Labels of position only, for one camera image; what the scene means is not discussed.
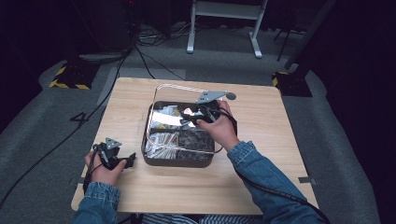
metal stand leg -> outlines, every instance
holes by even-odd
[[[279,60],[280,60],[280,56],[282,56],[283,49],[285,48],[285,45],[286,45],[286,43],[288,42],[290,32],[291,32],[291,30],[288,31],[288,33],[286,34],[285,41],[283,41],[283,45],[282,45],[282,48],[280,49],[279,56],[277,56],[277,61],[278,61],[278,62],[279,62]]]
[[[265,7],[267,5],[267,0],[262,1],[262,10],[260,11],[259,18],[256,20],[256,25],[254,26],[254,32],[249,32],[249,38],[251,42],[251,46],[253,47],[254,54],[256,58],[262,58],[262,51],[260,50],[259,43],[257,43],[257,33],[260,30],[260,25],[262,24],[262,16],[264,15]]]
[[[280,33],[282,33],[282,29],[279,31],[279,33],[277,33],[276,37],[274,38],[274,40],[277,40],[277,38],[279,37]]]
[[[188,53],[194,52],[196,4],[197,4],[196,0],[193,0],[192,8],[191,8],[191,28],[190,28],[190,35],[189,35],[189,43],[187,44],[187,52]]]

cable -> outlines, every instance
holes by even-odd
[[[98,165],[98,166],[96,166],[95,168],[93,168],[91,174],[92,174],[97,168],[99,168],[101,165],[103,165],[103,164],[101,163],[100,165]]]
[[[306,200],[303,200],[303,199],[301,199],[301,198],[299,198],[299,197],[296,197],[296,196],[294,196],[294,195],[291,195],[291,194],[288,194],[288,193],[285,193],[285,192],[282,192],[282,191],[278,191],[278,190],[275,190],[275,189],[268,189],[268,188],[266,188],[266,187],[263,187],[263,186],[261,186],[261,185],[259,185],[259,184],[254,183],[253,181],[247,179],[246,177],[244,177],[243,175],[241,175],[241,174],[240,174],[239,172],[237,172],[237,171],[236,171],[236,174],[237,174],[243,181],[249,183],[249,185],[253,186],[253,187],[256,188],[256,189],[260,189],[260,190],[265,191],[265,192],[267,192],[267,193],[271,193],[271,194],[274,194],[274,195],[277,195],[277,196],[280,196],[280,197],[283,197],[283,198],[287,198],[287,199],[290,199],[290,200],[295,201],[295,202],[297,202],[297,203],[300,203],[300,204],[302,204],[302,205],[306,205],[306,206],[311,207],[311,208],[314,209],[314,211],[323,219],[324,223],[330,224],[330,220],[326,217],[326,215],[325,215],[322,211],[320,211],[319,209],[317,209],[314,205],[312,205],[311,203],[307,202]]]
[[[150,58],[150,59],[151,59],[152,61],[154,61],[155,63],[159,64],[161,67],[163,67],[163,68],[166,69],[168,72],[170,72],[170,73],[172,73],[173,75],[175,75],[176,77],[179,77],[180,79],[182,79],[182,80],[184,80],[184,81],[186,80],[186,79],[184,79],[183,77],[180,77],[180,76],[178,76],[177,74],[175,74],[174,72],[172,72],[171,70],[169,70],[165,65],[163,65],[163,64],[161,64],[161,63],[155,61],[152,57],[148,56],[147,54],[145,54],[145,53],[143,53],[143,52],[141,52],[141,51],[140,51],[140,53],[141,53],[142,55],[144,55],[144,56]]]
[[[84,190],[84,194],[85,194],[85,192],[87,191],[87,188],[88,188],[88,186],[90,185],[90,183],[91,183],[91,175],[92,175],[92,173],[93,173],[93,171],[96,169],[96,168],[98,168],[99,166],[96,166],[94,169],[93,169],[93,171],[92,171],[92,167],[93,167],[93,161],[95,160],[95,157],[96,157],[96,153],[98,152],[98,145],[93,145],[92,146],[92,149],[93,149],[93,153],[92,153],[92,156],[91,156],[91,160],[90,160],[90,163],[88,164],[88,167],[87,167],[87,173],[85,174],[85,178],[84,178],[84,183],[83,183],[83,185],[82,185],[82,189]]]
[[[188,22],[181,28],[177,28],[177,32],[175,32],[174,34],[170,34],[170,37],[166,37],[166,36],[160,35],[160,34],[155,34],[155,32],[152,31],[151,29],[145,29],[143,31],[145,31],[145,32],[151,31],[151,34],[140,36],[139,40],[136,42],[136,44],[139,46],[142,46],[142,47],[160,46],[167,40],[174,40],[174,39],[180,38],[183,35],[188,35],[190,32],[182,33],[182,34],[180,34],[180,32],[182,32],[189,25],[191,25],[191,22]],[[141,39],[144,39],[144,38],[154,38],[154,41],[152,43],[141,41]]]
[[[139,52],[139,55],[140,55],[140,57],[142,58],[143,63],[144,63],[145,66],[146,66],[146,69],[148,70],[148,74],[149,74],[153,79],[155,79],[155,76],[153,76],[153,75],[151,74],[151,72],[149,71],[149,67],[148,67],[148,65],[146,64],[146,60],[145,60],[145,58],[143,57],[142,52],[140,51],[140,49],[139,49],[137,46],[136,46],[136,50],[137,50],[137,52]]]
[[[221,147],[219,150],[214,151],[213,153],[214,153],[214,154],[219,153],[219,152],[221,152],[223,149],[224,149],[224,147]]]
[[[6,199],[8,198],[9,194],[12,192],[12,190],[15,189],[15,187],[21,182],[21,180],[23,180],[23,178],[28,175],[40,162],[42,162],[44,159],[46,159],[48,157],[49,154],[51,154],[53,151],[55,151],[58,147],[60,147],[65,141],[67,141],[67,139],[69,139],[76,131],[78,131],[79,128],[82,127],[82,125],[85,124],[85,122],[87,122],[90,117],[100,108],[100,106],[105,102],[106,98],[110,95],[110,93],[112,92],[116,79],[117,79],[117,75],[120,73],[120,67],[122,66],[123,62],[125,61],[126,57],[131,53],[131,51],[129,50],[129,52],[126,54],[126,56],[120,60],[119,64],[117,65],[117,74],[115,75],[115,79],[114,82],[110,88],[110,91],[107,93],[106,97],[103,99],[103,101],[91,112],[91,114],[84,119],[75,130],[73,130],[69,135],[66,136],[66,138],[64,140],[62,140],[58,145],[56,145],[53,149],[51,149],[49,152],[47,152],[43,157],[41,157],[38,161],[35,162],[35,164],[33,164],[27,171],[25,171],[18,179],[17,181],[15,181],[15,183],[11,186],[11,188],[9,188],[9,190],[7,191],[6,195],[3,197],[2,201],[0,202],[0,210],[3,207],[4,203],[6,202]]]

white stand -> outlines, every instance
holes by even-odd
[[[197,0],[192,1],[191,9],[191,29],[189,35],[189,43],[187,45],[187,52],[194,52],[194,40],[195,40],[195,16],[212,16],[212,17],[225,17],[225,18],[236,18],[255,20],[256,25],[254,32],[249,32],[251,46],[253,47],[256,58],[262,57],[259,44],[257,43],[257,33],[259,32],[260,25],[262,24],[262,16],[264,15],[267,0],[262,1],[261,6],[244,6],[237,4],[224,4],[224,3],[213,3],[213,2],[201,2]]]

jacket cuff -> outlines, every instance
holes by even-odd
[[[227,153],[227,156],[231,160],[233,166],[237,166],[239,162],[243,161],[244,158],[253,150],[257,149],[251,141],[240,141]]]
[[[118,204],[120,201],[120,190],[108,184],[91,182],[87,188],[87,192],[85,192],[85,197],[101,199],[113,204]]]

gray carpet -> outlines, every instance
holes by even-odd
[[[140,50],[186,80],[270,86],[271,75],[285,71],[283,64],[293,47],[286,47],[281,61],[277,62],[283,36],[274,41],[275,32],[260,31],[258,41],[263,58],[258,60],[248,41],[248,31],[251,28],[198,32],[193,54],[186,53],[186,35]],[[166,75],[164,68],[151,59],[146,61],[154,74],[160,72],[165,78],[178,78],[170,73]],[[78,126],[70,118],[95,109],[117,66],[117,63],[101,65],[89,91],[49,88],[62,64],[59,62],[42,74],[40,83],[44,90],[0,136],[1,197],[29,167]],[[122,65],[120,75],[148,77],[145,70],[140,56],[133,51]],[[314,97],[282,99],[307,171],[318,182],[313,188],[321,210],[332,223],[379,223],[372,186],[326,101],[326,90],[314,73],[310,72],[306,79]],[[82,172],[83,157],[90,150],[104,110],[101,106],[90,121],[21,181],[0,210],[0,223],[71,221],[75,214],[70,207],[75,187],[69,182]]]

